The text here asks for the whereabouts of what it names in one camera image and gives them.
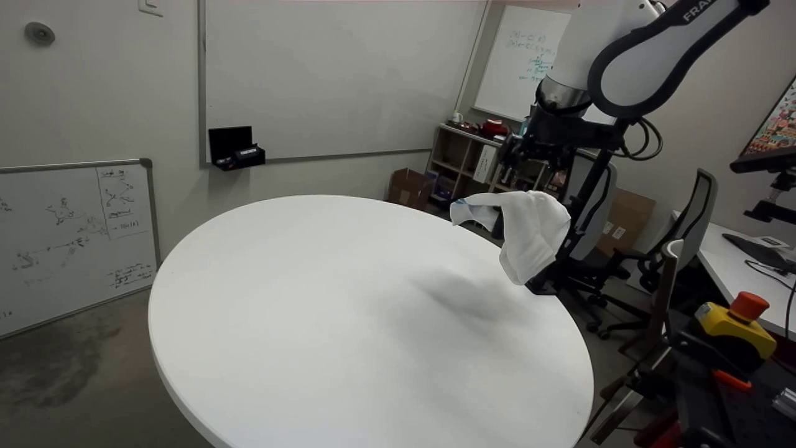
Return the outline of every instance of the whiteboard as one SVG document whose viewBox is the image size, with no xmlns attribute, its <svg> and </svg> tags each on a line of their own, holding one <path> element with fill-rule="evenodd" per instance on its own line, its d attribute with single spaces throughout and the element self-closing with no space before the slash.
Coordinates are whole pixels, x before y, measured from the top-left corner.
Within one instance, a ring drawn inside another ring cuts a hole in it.
<svg viewBox="0 0 796 448">
<path fill-rule="evenodd" d="M 0 173 L 0 336 L 140 292 L 157 272 L 149 162 Z"/>
<path fill-rule="evenodd" d="M 487 0 L 203 0 L 204 133 L 270 160 L 431 150 Z"/>
<path fill-rule="evenodd" d="M 571 15 L 507 6 L 499 27 L 475 109 L 523 122 L 537 86 L 556 63 Z"/>
</svg>

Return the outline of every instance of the concrete floor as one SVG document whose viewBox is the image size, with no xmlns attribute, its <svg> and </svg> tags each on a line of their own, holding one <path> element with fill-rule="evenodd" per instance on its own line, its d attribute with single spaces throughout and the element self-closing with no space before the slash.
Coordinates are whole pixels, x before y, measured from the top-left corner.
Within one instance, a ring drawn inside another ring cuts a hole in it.
<svg viewBox="0 0 796 448">
<path fill-rule="evenodd" d="M 0 447 L 206 448 L 154 371 L 144 310 L 147 293 L 134 293 L 0 338 Z M 599 392 L 632 362 L 618 354 L 619 336 L 599 341 L 583 335 Z M 632 447 L 632 434 L 618 430 L 604 447 Z"/>
</svg>

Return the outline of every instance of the yellow object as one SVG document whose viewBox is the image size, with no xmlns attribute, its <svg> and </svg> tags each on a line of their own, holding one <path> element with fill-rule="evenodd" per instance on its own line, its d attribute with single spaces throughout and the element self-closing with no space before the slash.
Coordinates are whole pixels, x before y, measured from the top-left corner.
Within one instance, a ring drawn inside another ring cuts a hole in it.
<svg viewBox="0 0 796 448">
<path fill-rule="evenodd" d="M 704 328 L 704 335 L 712 338 L 732 336 L 732 338 L 750 341 L 761 359 L 772 359 L 772 354 L 776 351 L 776 341 L 772 338 L 772 335 L 761 325 L 739 322 L 724 307 L 704 303 L 696 311 L 696 322 Z"/>
</svg>

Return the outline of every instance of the white round table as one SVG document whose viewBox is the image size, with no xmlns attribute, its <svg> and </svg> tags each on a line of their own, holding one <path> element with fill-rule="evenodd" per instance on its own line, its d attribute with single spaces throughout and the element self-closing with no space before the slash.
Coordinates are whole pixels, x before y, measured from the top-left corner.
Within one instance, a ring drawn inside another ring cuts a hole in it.
<svg viewBox="0 0 796 448">
<path fill-rule="evenodd" d="M 576 447 L 596 392 L 587 347 L 499 255 L 385 203 L 257 203 L 159 269 L 154 359 L 214 447 Z"/>
</svg>

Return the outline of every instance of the white cloth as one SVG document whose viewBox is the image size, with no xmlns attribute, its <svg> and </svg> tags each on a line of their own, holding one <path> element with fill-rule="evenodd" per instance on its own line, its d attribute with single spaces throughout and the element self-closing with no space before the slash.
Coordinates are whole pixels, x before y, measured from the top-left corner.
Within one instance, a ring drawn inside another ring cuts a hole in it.
<svg viewBox="0 0 796 448">
<path fill-rule="evenodd" d="M 474 195 L 451 204 L 451 221 L 479 221 L 486 226 L 490 218 L 499 220 L 495 206 L 504 209 L 504 272 L 515 284 L 527 284 L 556 261 L 571 233 L 571 211 L 545 193 Z"/>
</svg>

